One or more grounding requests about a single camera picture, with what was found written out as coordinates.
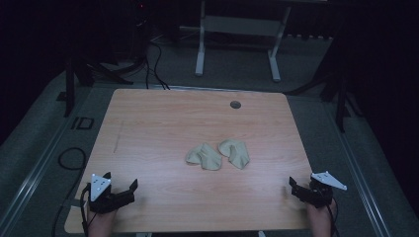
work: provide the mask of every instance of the white metal frame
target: white metal frame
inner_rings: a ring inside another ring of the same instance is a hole
[[[206,15],[206,0],[201,1],[201,27],[200,47],[198,49],[197,67],[195,74],[204,74],[204,61],[206,55],[205,32],[222,32],[242,35],[256,35],[275,37],[274,47],[268,50],[269,63],[271,65],[272,78],[280,81],[280,70],[278,69],[277,53],[284,35],[284,29],[290,15],[291,7],[287,7],[281,21],[255,20],[243,18],[229,18]]]

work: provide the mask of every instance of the white bracket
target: white bracket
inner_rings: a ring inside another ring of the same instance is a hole
[[[90,201],[95,201],[110,184],[111,180],[93,174]]]
[[[342,183],[340,183],[338,180],[336,180],[331,174],[329,174],[328,171],[324,172],[324,173],[318,173],[318,174],[311,174],[311,177],[315,180],[317,180],[318,182],[331,186],[331,187],[335,187],[341,190],[346,191],[348,188],[343,185]]]

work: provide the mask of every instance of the background table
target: background table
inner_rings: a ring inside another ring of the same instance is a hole
[[[246,143],[251,160],[243,170],[225,157],[218,171],[185,162],[193,147],[216,149],[226,138]],[[139,183],[135,202],[118,212],[116,232],[307,227],[288,181],[307,184],[311,168],[283,94],[119,89],[75,198],[92,174],[107,172],[113,193]],[[66,231],[82,232],[80,223],[79,208],[71,207]]]

